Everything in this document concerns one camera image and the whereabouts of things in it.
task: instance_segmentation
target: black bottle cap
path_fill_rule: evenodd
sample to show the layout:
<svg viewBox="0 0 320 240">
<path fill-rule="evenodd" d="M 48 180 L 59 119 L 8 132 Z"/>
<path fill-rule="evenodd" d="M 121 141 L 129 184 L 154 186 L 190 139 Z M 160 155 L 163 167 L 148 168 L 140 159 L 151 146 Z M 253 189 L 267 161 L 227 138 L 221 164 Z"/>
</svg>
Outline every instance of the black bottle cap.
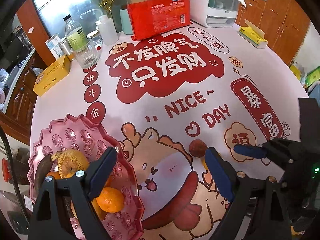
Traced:
<svg viewBox="0 0 320 240">
<path fill-rule="evenodd" d="M 68 20 L 70 18 L 71 18 L 71 15 L 69 14 L 68 16 L 64 17 L 63 20 L 66 21 L 66 20 Z"/>
</svg>

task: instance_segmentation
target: bottle with green label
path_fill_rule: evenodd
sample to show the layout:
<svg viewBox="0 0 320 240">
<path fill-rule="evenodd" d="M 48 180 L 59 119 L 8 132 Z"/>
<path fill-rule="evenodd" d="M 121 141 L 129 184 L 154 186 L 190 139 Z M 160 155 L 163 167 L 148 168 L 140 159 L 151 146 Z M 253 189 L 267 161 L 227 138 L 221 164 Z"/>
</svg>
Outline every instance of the bottle with green label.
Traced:
<svg viewBox="0 0 320 240">
<path fill-rule="evenodd" d="M 73 20 L 70 14 L 64 17 L 63 20 L 66 23 L 64 33 L 71 47 L 76 50 L 84 46 L 87 40 L 81 24 Z"/>
</svg>

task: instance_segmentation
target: pink plastic tray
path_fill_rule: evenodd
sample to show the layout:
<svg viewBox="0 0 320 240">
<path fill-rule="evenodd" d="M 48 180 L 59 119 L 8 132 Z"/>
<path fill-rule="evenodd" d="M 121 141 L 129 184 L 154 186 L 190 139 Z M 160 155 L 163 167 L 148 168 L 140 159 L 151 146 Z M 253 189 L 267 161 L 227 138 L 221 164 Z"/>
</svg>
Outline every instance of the pink plastic tray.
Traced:
<svg viewBox="0 0 320 240">
<path fill-rule="evenodd" d="M 107 134 L 101 124 L 93 124 L 84 115 L 74 117 L 68 114 L 65 119 L 50 122 L 49 128 L 41 130 L 39 141 L 33 144 L 34 151 L 29 159 L 30 198 L 35 202 L 33 186 L 37 165 L 47 154 L 54 154 L 66 149 L 80 150 L 89 162 L 101 157 L 108 146 L 116 148 L 117 163 L 111 176 L 111 187 L 120 190 L 125 197 L 125 206 L 118 213 L 107 213 L 102 221 L 113 240 L 137 240 L 143 233 L 141 218 L 144 207 L 138 195 L 134 169 L 124 158 L 117 140 Z M 57 171 L 57 163 L 52 171 Z M 85 239 L 79 222 L 71 219 L 73 229 L 79 239 Z"/>
</svg>

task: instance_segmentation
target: white squeeze bottle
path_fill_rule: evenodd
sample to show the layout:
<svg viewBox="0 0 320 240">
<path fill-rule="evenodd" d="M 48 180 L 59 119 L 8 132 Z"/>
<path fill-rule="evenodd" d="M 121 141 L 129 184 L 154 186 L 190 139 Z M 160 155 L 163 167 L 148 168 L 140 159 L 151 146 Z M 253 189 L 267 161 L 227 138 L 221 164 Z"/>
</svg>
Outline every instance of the white squeeze bottle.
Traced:
<svg viewBox="0 0 320 240">
<path fill-rule="evenodd" d="M 112 45 L 116 43 L 119 37 L 116 32 L 116 27 L 113 23 L 113 19 L 109 19 L 107 15 L 103 15 L 99 17 L 99 20 L 101 24 L 98 24 L 97 26 L 104 44 Z"/>
<path fill-rule="evenodd" d="M 63 20 L 66 23 L 64 34 L 66 35 L 71 47 L 76 50 L 84 46 L 87 41 L 81 24 L 73 20 L 70 14 L 64 17 Z"/>
</svg>

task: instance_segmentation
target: red plastic wrapper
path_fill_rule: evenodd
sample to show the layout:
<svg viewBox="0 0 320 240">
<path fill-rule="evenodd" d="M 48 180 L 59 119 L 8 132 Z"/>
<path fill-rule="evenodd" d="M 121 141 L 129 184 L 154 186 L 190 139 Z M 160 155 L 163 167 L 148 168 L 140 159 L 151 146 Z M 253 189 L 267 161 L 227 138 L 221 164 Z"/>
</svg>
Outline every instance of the red plastic wrapper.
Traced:
<svg viewBox="0 0 320 240">
<path fill-rule="evenodd" d="M 140 41 L 177 28 L 188 26 L 190 0 L 147 0 L 128 2 L 133 29 L 132 40 Z"/>
</svg>

